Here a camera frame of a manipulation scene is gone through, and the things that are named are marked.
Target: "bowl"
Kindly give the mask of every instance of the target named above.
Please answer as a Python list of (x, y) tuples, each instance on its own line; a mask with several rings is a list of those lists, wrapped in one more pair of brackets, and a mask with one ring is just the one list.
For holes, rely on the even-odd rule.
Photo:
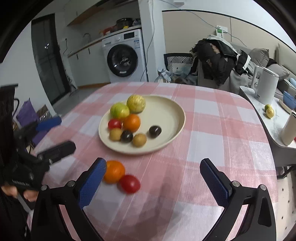
[(283, 102), (291, 110), (296, 108), (296, 100), (286, 91), (284, 91)]
[[(99, 125), (99, 137), (110, 149), (129, 155), (143, 155), (157, 151), (172, 142), (182, 131), (185, 125), (185, 112), (175, 101), (156, 95), (143, 96), (146, 107), (143, 112), (137, 114), (141, 119), (140, 128), (133, 134), (144, 133), (147, 142), (143, 147), (137, 148), (132, 143), (113, 142), (109, 139), (108, 121), (112, 119), (108, 111), (101, 119)], [(160, 126), (161, 134), (151, 138), (148, 130), (151, 126)]]

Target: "red cherry tomato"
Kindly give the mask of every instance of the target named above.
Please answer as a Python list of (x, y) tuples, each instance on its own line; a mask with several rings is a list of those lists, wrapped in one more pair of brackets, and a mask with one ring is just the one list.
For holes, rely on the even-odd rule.
[(125, 175), (119, 180), (119, 184), (127, 193), (135, 193), (141, 188), (139, 180), (132, 175)]
[(111, 130), (113, 128), (119, 128), (121, 129), (121, 121), (118, 120), (118, 119), (111, 119), (109, 122), (108, 122), (108, 128)]

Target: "hand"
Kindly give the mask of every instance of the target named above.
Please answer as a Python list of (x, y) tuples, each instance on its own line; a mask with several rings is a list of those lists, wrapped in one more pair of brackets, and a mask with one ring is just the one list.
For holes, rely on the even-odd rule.
[[(17, 198), (17, 188), (15, 186), (5, 185), (2, 186), (1, 189), (7, 196)], [(26, 190), (24, 191), (24, 198), (26, 198), (29, 202), (35, 202), (37, 200), (38, 193), (38, 191)]]

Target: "table leg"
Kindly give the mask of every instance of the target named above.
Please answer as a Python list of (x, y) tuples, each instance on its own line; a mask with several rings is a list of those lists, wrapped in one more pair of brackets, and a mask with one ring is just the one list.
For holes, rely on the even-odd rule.
[(291, 171), (295, 169), (295, 166), (291, 166), (289, 169), (287, 167), (283, 167), (283, 168), (284, 168), (284, 173), (276, 176), (278, 180), (284, 179)]

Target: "tiled floor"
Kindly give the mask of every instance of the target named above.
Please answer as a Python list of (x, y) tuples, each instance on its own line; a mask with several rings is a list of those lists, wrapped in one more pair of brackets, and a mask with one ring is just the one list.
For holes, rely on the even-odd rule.
[(96, 90), (97, 88), (77, 90), (71, 96), (66, 96), (58, 101), (53, 105), (53, 108), (60, 117), (63, 117)]
[[(97, 88), (78, 90), (71, 96), (65, 97), (56, 103), (53, 106), (54, 110), (62, 117), (96, 90)], [(296, 171), (288, 174), (286, 178), (278, 180), (278, 192), (276, 235), (277, 241), (283, 241), (296, 223)]]

